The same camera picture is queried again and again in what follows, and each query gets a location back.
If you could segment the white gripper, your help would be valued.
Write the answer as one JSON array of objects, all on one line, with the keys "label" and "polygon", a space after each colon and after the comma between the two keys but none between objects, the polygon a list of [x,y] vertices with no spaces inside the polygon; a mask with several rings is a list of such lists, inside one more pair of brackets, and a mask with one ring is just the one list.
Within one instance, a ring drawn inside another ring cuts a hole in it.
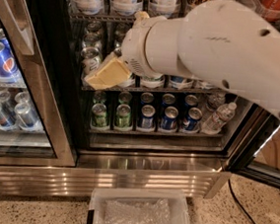
[{"label": "white gripper", "polygon": [[85,77],[85,81],[91,88],[95,90],[112,88],[124,83],[131,76],[131,72],[142,77],[161,76],[161,73],[155,72],[151,68],[146,58],[145,45],[150,30],[156,23],[166,20],[166,17],[150,18],[145,11],[136,12],[134,17],[134,24],[125,35],[121,45],[122,58],[116,56],[114,52],[108,54],[101,66]]}]

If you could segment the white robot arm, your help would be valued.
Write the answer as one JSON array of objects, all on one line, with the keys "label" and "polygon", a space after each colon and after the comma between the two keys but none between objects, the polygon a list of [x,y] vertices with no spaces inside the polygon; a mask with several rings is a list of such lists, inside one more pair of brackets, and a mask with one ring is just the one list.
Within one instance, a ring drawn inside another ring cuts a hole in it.
[{"label": "white robot arm", "polygon": [[86,75],[92,88],[111,88],[130,74],[200,79],[280,119],[280,33],[247,6],[212,0],[183,18],[150,18],[144,11],[135,18],[121,56],[111,53]]}]

